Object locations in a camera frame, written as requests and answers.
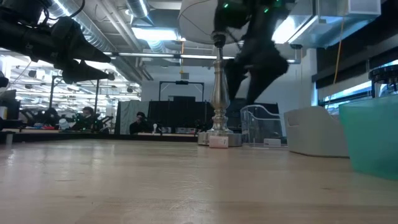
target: cable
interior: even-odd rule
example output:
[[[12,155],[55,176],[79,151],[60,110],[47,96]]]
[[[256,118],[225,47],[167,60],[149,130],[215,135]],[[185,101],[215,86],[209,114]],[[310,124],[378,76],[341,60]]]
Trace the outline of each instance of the cable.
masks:
[[[341,45],[343,42],[343,31],[344,31],[344,21],[346,18],[346,13],[347,13],[347,6],[348,6],[348,2],[345,4],[345,9],[344,9],[344,15],[343,15],[343,20],[341,21],[341,30],[340,30],[340,41],[338,43],[338,51],[337,51],[337,61],[336,61],[336,70],[335,70],[335,78],[333,79],[333,85],[336,84],[336,80],[337,80],[337,73],[338,73],[338,66],[339,66],[339,62],[340,62],[340,54],[341,54]],[[330,105],[330,101],[331,101],[331,96],[329,97],[329,102],[328,102],[328,106],[326,107],[326,110],[328,110],[329,105]]]
[[[81,2],[80,8],[76,12],[74,12],[72,15],[70,15],[69,17],[73,18],[73,17],[77,16],[77,14],[82,12],[82,10],[84,9],[85,6],[86,6],[86,0],[83,0]]]

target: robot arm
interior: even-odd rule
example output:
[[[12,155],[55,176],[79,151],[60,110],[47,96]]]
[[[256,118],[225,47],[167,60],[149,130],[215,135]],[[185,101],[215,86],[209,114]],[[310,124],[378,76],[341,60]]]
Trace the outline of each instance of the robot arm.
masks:
[[[257,97],[279,76],[286,73],[289,64],[280,56],[272,41],[277,21],[285,19],[288,0],[218,0],[215,12],[215,33],[227,33],[228,27],[241,29],[249,23],[243,36],[243,47],[235,59],[224,63],[229,99],[234,100],[245,74],[251,74],[246,104],[254,104]]]
[[[29,56],[34,62],[54,64],[54,68],[63,70],[66,83],[114,79],[85,63],[85,60],[109,63],[111,59],[86,41],[72,16],[58,18],[52,27],[46,22],[38,24],[43,11],[49,16],[47,8],[51,5],[51,0],[3,0],[0,47]]]

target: small white box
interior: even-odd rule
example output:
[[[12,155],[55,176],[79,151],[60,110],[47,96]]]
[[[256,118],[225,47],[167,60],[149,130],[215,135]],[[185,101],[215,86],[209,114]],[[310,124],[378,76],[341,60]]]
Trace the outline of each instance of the small white box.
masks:
[[[226,137],[226,136],[210,136],[209,137],[209,146],[211,148],[227,149],[228,148],[228,137]]]
[[[264,139],[264,146],[280,147],[280,139]]]

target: fluorescent light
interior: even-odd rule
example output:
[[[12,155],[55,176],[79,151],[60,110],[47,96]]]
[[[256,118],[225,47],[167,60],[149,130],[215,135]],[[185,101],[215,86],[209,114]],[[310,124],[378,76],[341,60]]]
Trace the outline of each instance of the fluorescent light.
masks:
[[[29,95],[29,96],[50,96],[50,93],[43,92],[30,92],[30,91],[18,91],[18,95]],[[53,97],[65,97],[65,96],[73,96],[75,98],[85,98],[85,99],[95,99],[95,94],[84,94],[84,93],[54,93]],[[106,95],[98,95],[99,100],[107,99]],[[119,99],[137,99],[137,95],[109,95],[111,98]]]
[[[178,40],[175,29],[142,29],[133,27],[132,31],[142,40]]]
[[[195,58],[195,59],[217,59],[217,56],[213,55],[181,55],[181,58]]]
[[[314,16],[305,26],[303,26],[292,38],[288,40],[288,43],[294,42],[298,37],[300,37],[315,21],[318,20],[318,16]]]
[[[292,17],[288,16],[278,28],[276,28],[274,35],[272,35],[272,40],[276,44],[286,43],[294,34],[295,22]]]
[[[120,56],[130,57],[156,57],[156,58],[174,58],[174,54],[153,54],[153,53],[119,53]]]

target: wooden tabletop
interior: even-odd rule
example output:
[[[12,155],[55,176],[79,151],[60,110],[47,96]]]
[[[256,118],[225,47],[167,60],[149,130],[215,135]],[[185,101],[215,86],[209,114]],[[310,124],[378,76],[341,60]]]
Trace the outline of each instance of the wooden tabletop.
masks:
[[[397,223],[398,182],[348,159],[184,142],[0,149],[0,223]]]

